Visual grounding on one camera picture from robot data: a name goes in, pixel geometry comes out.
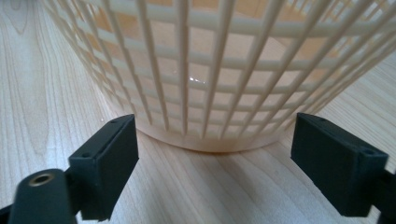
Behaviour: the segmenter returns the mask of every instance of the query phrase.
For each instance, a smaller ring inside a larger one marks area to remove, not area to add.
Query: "square opening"
[[[297,106],[298,101],[302,98],[302,96],[304,95],[305,91],[297,91],[295,92],[290,98],[289,100],[286,102],[287,104],[291,104],[294,106]]]
[[[282,95],[283,94],[269,94],[267,99],[265,100],[264,104],[269,105],[269,106],[276,105],[276,104],[278,104]]]
[[[226,133],[229,136],[230,135],[235,135],[238,132],[239,129],[240,129],[240,126],[238,126],[238,125],[229,125],[228,128],[227,128]]]
[[[221,68],[219,72],[218,85],[235,86],[238,83],[238,78],[241,75],[241,70]]]
[[[256,17],[256,13],[259,9],[262,10],[263,7],[262,2],[260,0],[237,0],[235,4],[235,10],[233,12],[233,16],[237,17]]]
[[[224,120],[224,116],[225,111],[223,110],[211,110],[209,119],[222,122]]]
[[[175,47],[175,25],[173,23],[151,21],[151,31],[155,45]]]
[[[289,110],[288,110],[288,109],[279,110],[279,111],[274,115],[274,117],[272,118],[272,120],[284,119],[283,117],[284,117],[287,113],[289,113]]]
[[[259,98],[259,95],[244,94],[244,95],[242,95],[238,104],[253,107],[258,98]]]
[[[155,85],[154,85],[154,81],[147,78],[147,77],[139,77],[140,79],[140,85],[144,90],[148,90],[148,91],[155,91]]]
[[[219,125],[209,124],[207,125],[206,133],[213,137],[216,137],[219,134]]]
[[[154,125],[163,126],[163,115],[161,113],[150,111],[150,114]]]
[[[219,7],[219,0],[192,1],[193,8],[214,10]]]
[[[203,104],[205,98],[205,92],[196,90],[196,89],[189,89],[189,101],[191,103],[199,103]]]
[[[313,86],[317,84],[323,75],[325,75],[327,72],[327,69],[314,69],[308,77],[304,80],[302,85],[305,86],[306,90],[312,90]]]
[[[253,71],[248,80],[248,87],[266,87],[268,80],[271,77],[271,72]]]
[[[160,101],[156,98],[146,96],[146,100],[148,102],[148,108],[152,112],[159,112],[161,111]]]
[[[139,21],[137,20],[137,17],[123,13],[116,13],[116,18],[123,36],[133,40],[143,40],[141,31],[139,30]]]
[[[253,117],[252,122],[254,123],[261,123],[265,120],[265,118],[268,116],[268,111],[259,111],[256,113],[256,115]]]
[[[148,2],[153,5],[172,6],[172,0],[148,0]]]
[[[231,118],[231,121],[244,121],[248,112],[244,111],[235,111],[233,112],[233,117]]]
[[[88,42],[90,42],[91,46],[92,46],[94,49],[96,49],[96,50],[102,52],[102,49],[101,49],[101,47],[99,46],[99,43],[98,43],[98,41],[97,41],[97,39],[96,39],[96,37],[95,37],[94,35],[91,35],[91,34],[89,34],[89,33],[86,33],[85,36],[87,36]]]
[[[107,15],[101,8],[89,3],[82,3],[82,4],[85,5],[85,7],[87,8],[90,17],[92,18],[93,22],[95,23],[95,26],[98,29],[106,30],[108,32],[112,31],[110,22],[107,19]],[[84,21],[89,20],[89,18],[86,18],[82,13],[81,15],[84,17]]]
[[[169,129],[171,132],[181,133],[181,120],[180,119],[173,119],[168,118],[169,121]]]
[[[172,103],[166,103],[166,110],[168,114],[172,115],[171,117],[180,118],[180,105],[175,105]]]
[[[276,123],[269,123],[262,129],[262,133],[271,133],[276,126]]]
[[[198,131],[200,130],[201,125],[199,123],[189,122],[188,123],[188,133],[192,136],[199,136]]]
[[[229,34],[227,36],[224,57],[246,59],[252,43],[252,35]]]
[[[189,118],[193,120],[201,120],[203,110],[201,108],[194,108],[190,107],[189,108]]]
[[[146,52],[136,50],[136,49],[129,49],[129,54],[132,58],[132,63],[134,64],[134,68],[139,69],[148,69],[151,71],[151,66],[149,63],[149,56]]]
[[[162,75],[177,76],[177,61],[173,59],[157,58],[157,62]]]
[[[205,83],[209,73],[209,67],[198,63],[189,63],[189,79],[191,81]]]
[[[180,89],[176,85],[163,83],[163,93],[166,97],[170,97],[175,100],[180,99]]]
[[[320,51],[320,49],[323,47],[323,45],[326,43],[327,37],[310,37],[307,38],[304,43],[300,46],[297,55],[294,57],[294,59],[307,59],[307,60],[313,60],[317,53]],[[330,50],[328,55],[326,56],[327,58],[334,58],[336,57],[337,54],[334,52],[334,50]]]
[[[247,126],[246,132],[247,134],[254,134],[255,132],[257,132],[259,128],[259,125],[249,125]]]
[[[231,100],[230,93],[216,92],[213,99],[213,105],[229,105]]]
[[[283,73],[282,77],[276,83],[279,87],[288,87],[297,78],[299,71],[286,71]]]
[[[120,47],[117,44],[110,43],[110,42],[107,42],[107,41],[104,41],[104,44],[106,46],[106,49],[107,49],[108,53],[110,54],[110,56],[112,58],[115,58],[115,59],[118,59],[118,60],[121,60],[121,61],[125,61],[124,57],[122,55],[122,51],[121,51]]]
[[[290,38],[269,37],[260,55],[260,61],[279,61],[291,43]]]
[[[215,38],[213,31],[191,27],[190,38],[190,48],[192,51],[204,53],[206,56],[212,55]]]
[[[240,4],[244,5],[244,1],[243,0],[240,0],[238,2],[241,2]],[[259,2],[259,4],[257,5],[256,12],[254,13],[254,18],[261,18],[263,16],[263,14],[265,13],[265,10],[268,7],[268,1],[258,1],[258,2]]]

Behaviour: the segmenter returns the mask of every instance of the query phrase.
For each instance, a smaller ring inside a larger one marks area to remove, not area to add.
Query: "screw hole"
[[[82,153],[82,155],[81,155],[81,157],[83,157],[83,158],[88,158],[88,157],[90,157],[91,156],[91,153],[89,153],[89,152],[84,152],[84,153]]]
[[[37,175],[29,181],[31,187],[45,185],[53,179],[53,174]]]

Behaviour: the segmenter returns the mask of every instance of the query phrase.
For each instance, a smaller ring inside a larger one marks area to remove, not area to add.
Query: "wooden surface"
[[[392,157],[396,54],[319,115]],[[27,175],[67,158],[116,115],[37,1],[0,1],[0,207]],[[203,154],[138,133],[140,161],[110,223],[375,223],[340,217],[290,159],[292,131],[244,153]]]

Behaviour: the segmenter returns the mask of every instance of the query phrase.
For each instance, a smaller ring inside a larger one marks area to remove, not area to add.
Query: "light wood grain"
[[[396,54],[319,114],[388,152],[396,168]],[[0,1],[0,207],[27,175],[67,157],[116,115],[37,1]],[[269,147],[205,154],[138,133],[137,164],[109,223],[375,223],[340,217],[290,159]]]

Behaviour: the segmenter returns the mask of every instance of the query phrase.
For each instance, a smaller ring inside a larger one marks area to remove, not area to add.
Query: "laundry basket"
[[[389,0],[44,0],[137,129],[210,152],[270,144],[396,48]]]

